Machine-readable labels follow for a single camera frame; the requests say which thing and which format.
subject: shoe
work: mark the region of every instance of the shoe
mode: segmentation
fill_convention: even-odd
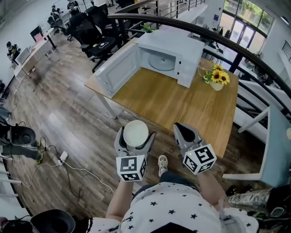
[[[160,155],[158,159],[158,165],[159,165],[159,177],[161,177],[165,171],[168,171],[168,159],[165,155]]]
[[[40,153],[40,159],[36,159],[36,160],[35,160],[35,163],[36,163],[37,165],[40,165],[40,164],[41,164],[41,161],[43,160],[43,158],[44,158],[44,154],[43,154],[43,153]]]

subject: white shirt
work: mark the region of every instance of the white shirt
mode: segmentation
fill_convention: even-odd
[[[163,182],[142,191],[120,223],[94,218],[92,233],[256,233],[258,222],[246,211],[216,211],[191,187]]]
[[[95,6],[102,6],[104,4],[106,4],[106,0],[94,0]]]

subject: yellow flower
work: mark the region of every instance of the yellow flower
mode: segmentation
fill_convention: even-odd
[[[221,72],[219,74],[219,76],[220,76],[220,79],[221,79],[221,83],[222,84],[226,85],[226,84],[228,84],[230,82],[230,79],[229,79],[229,76],[228,76],[227,73]]]
[[[214,81],[214,82],[219,82],[219,81],[221,81],[220,73],[221,73],[220,70],[214,70],[213,73],[212,73],[211,80]]]
[[[213,66],[213,68],[214,68],[215,70],[223,71],[223,67],[220,66],[220,65],[218,65],[218,64],[215,64],[215,65]]]

